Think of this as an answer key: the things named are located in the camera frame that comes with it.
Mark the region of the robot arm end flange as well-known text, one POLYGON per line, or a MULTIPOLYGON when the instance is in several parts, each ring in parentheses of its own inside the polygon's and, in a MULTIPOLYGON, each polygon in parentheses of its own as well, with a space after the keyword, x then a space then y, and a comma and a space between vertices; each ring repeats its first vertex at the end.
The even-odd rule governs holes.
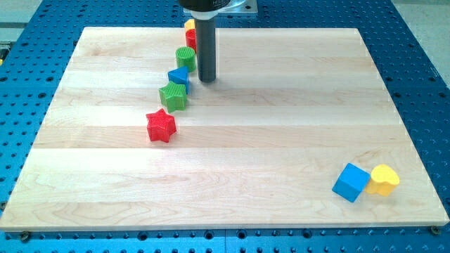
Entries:
POLYGON ((210 20, 220 9, 228 6, 231 0, 178 0, 179 4, 190 11, 197 20, 210 20))

